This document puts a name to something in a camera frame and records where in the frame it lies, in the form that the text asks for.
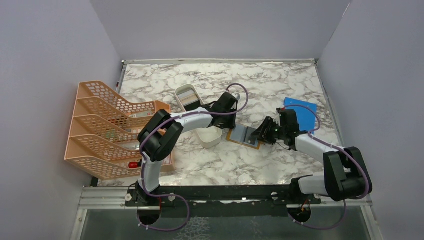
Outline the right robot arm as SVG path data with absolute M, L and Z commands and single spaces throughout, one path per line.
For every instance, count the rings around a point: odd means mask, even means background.
M 335 202 L 359 200 L 373 190 L 371 178 L 361 151 L 357 147 L 342 147 L 325 142 L 300 129 L 294 109 L 279 108 L 279 122 L 266 117 L 251 135 L 260 142 L 283 143 L 289 150 L 308 155 L 323 164 L 323 173 L 293 179 L 289 199 L 300 204 L 309 195 L 329 197 Z

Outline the yellow leather card holder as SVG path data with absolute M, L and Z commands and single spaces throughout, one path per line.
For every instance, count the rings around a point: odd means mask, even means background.
M 261 142 L 257 139 L 256 136 L 252 136 L 252 133 L 256 130 L 256 128 L 237 123 L 235 128 L 228 131 L 226 140 L 245 147 L 259 150 Z

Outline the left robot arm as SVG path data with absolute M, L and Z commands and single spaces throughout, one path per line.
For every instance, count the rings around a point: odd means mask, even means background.
M 217 101 L 191 111 L 155 113 L 137 137 L 141 154 L 138 199 L 147 206 L 157 200 L 162 161 L 171 154 L 181 134 L 197 129 L 233 129 L 237 112 L 238 99 L 225 92 Z

